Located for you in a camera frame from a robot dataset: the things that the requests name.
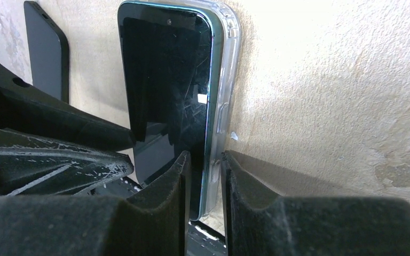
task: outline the cracked screen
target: cracked screen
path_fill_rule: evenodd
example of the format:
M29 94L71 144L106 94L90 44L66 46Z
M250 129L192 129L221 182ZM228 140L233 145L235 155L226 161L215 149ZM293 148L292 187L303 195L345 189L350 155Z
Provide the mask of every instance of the cracked screen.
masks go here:
M211 31L201 16L138 6L120 27L138 181L148 184L183 150L199 194L204 168Z

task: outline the transparent phone case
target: transparent phone case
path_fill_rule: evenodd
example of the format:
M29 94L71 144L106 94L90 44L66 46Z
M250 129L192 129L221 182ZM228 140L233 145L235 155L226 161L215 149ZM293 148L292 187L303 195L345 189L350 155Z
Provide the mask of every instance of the transparent phone case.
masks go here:
M219 89L216 102L215 120L211 142L209 172L205 174L202 185L206 186L201 196L201 213L208 214L215 206L220 181L220 159L224 151L229 123L229 104L235 83L236 66L240 48L241 30L235 12L226 4L207 0L133 0L177 6L191 6L212 11L223 27L223 52L219 76Z

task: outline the scratched screen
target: scratched screen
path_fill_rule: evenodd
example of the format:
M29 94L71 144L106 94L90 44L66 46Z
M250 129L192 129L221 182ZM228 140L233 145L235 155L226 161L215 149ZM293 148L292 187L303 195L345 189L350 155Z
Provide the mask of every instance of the scratched screen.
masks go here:
M211 32L191 12L152 9L139 19L125 18L120 28L130 124L138 141L136 176L152 181L187 150L193 187L200 191Z

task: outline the textured wall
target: textured wall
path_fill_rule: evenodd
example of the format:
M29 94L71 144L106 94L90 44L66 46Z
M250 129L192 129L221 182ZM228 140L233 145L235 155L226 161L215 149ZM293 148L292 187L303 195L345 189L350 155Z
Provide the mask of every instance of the textured wall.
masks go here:
M70 41L73 105L128 125L120 1L40 2ZM227 147L282 166L254 175L285 194L410 201L410 0L225 2L244 32ZM0 62L30 82L22 1L0 0Z

